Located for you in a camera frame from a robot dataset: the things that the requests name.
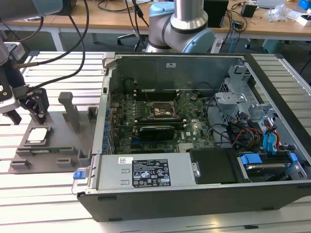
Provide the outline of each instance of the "gray 3d-printed holder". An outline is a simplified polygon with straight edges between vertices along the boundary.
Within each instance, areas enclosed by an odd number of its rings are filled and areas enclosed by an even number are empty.
[[[91,148],[96,126],[97,107],[78,112],[72,104],[72,93],[62,92],[59,102],[66,112],[50,112],[43,125],[31,121],[13,158],[9,173],[72,172],[91,163]],[[46,135],[28,141],[32,130],[45,128]]]

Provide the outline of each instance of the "motherboard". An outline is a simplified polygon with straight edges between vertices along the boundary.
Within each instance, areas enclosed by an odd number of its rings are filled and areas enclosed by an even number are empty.
[[[186,152],[215,147],[200,93],[112,93],[114,154]]]

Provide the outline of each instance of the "red wire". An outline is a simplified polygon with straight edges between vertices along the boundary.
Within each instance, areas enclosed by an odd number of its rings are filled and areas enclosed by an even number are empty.
[[[258,130],[258,129],[255,129],[255,128],[245,128],[245,129],[241,130],[241,132],[238,134],[238,136],[237,136],[237,138],[235,140],[238,140],[238,138],[241,136],[241,134],[242,134],[242,132],[244,130],[255,130],[255,131],[258,131],[260,134],[263,135],[263,133],[260,130]]]
[[[273,133],[276,134],[276,149],[277,151],[280,151],[280,136],[274,131]]]

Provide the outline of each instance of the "black box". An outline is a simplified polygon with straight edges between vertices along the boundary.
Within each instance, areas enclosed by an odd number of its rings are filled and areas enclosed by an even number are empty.
[[[257,5],[244,4],[241,10],[241,15],[244,17],[251,18],[253,17],[256,8]]]
[[[204,10],[208,14],[207,26],[221,28],[229,0],[205,0]]]
[[[71,14],[75,7],[77,0],[63,0],[63,8],[60,12],[56,13],[59,16],[68,16]]]

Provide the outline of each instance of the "white object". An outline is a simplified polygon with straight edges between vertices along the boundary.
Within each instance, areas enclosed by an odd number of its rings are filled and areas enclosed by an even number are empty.
[[[30,143],[40,143],[44,140],[45,136],[47,135],[47,129],[46,128],[35,128],[31,130],[28,141]]]
[[[279,4],[285,4],[285,0],[257,0],[259,8],[275,8]]]
[[[292,20],[296,20],[301,15],[303,15],[303,13],[298,11],[290,11],[285,17]]]
[[[311,16],[310,15],[301,15],[299,16],[296,21],[303,26],[310,26],[311,25]]]

